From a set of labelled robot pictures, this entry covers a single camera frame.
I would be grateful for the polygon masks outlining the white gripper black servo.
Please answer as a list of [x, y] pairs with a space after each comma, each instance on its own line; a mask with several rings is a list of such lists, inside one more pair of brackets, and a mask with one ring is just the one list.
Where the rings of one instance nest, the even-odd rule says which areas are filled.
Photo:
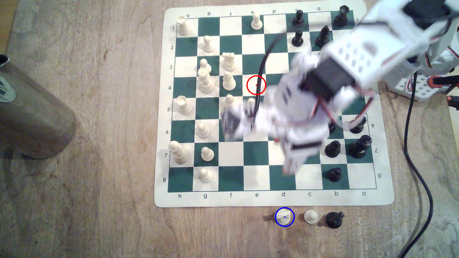
[[288, 147], [283, 149], [283, 174], [294, 175], [324, 144], [328, 124], [345, 108], [345, 69], [332, 57], [294, 57], [289, 72], [267, 87], [257, 113], [255, 106], [249, 98], [252, 128]]

